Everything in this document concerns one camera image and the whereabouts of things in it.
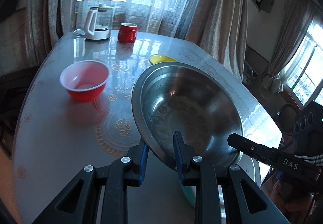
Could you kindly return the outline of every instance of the table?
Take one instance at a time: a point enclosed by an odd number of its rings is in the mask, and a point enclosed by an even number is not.
[[[278,147],[281,133],[249,91],[220,63],[189,41],[138,32],[134,44],[87,41],[65,34],[41,65],[30,85],[17,125],[14,175],[17,204],[29,224],[65,185],[88,164],[109,165],[138,143],[131,94],[136,78],[149,67],[148,57],[166,54],[215,78],[238,108],[245,137]],[[59,84],[70,64],[87,59],[106,63],[107,86],[90,103],[73,100]],[[260,164],[261,178],[268,166]],[[193,223],[194,210],[185,199],[176,172],[149,153],[143,186],[128,190],[129,223]]]

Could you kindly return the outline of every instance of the red bowl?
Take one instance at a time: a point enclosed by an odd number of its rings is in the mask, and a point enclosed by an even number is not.
[[[79,102],[91,102],[103,91],[109,76],[108,67],[99,61],[84,60],[65,68],[59,82]]]

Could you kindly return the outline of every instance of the mug handle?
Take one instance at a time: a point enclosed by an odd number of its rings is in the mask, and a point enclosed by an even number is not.
[[[130,43],[133,43],[136,39],[136,30],[132,29],[130,31],[133,32],[133,36],[132,36],[133,38],[130,40]]]

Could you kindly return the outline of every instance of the kettle handle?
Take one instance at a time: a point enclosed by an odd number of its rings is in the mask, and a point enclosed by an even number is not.
[[[97,10],[90,10],[88,15],[86,16],[85,24],[84,24],[84,32],[89,33],[90,35],[94,35],[96,17],[98,15]]]

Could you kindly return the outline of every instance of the stainless steel bowl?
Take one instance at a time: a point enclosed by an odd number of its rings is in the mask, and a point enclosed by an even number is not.
[[[173,133],[178,130],[213,164],[239,162],[242,153],[227,138],[244,135],[240,114],[226,90],[198,68],[178,62],[150,66],[136,81],[131,103],[139,133],[171,169],[176,170]]]

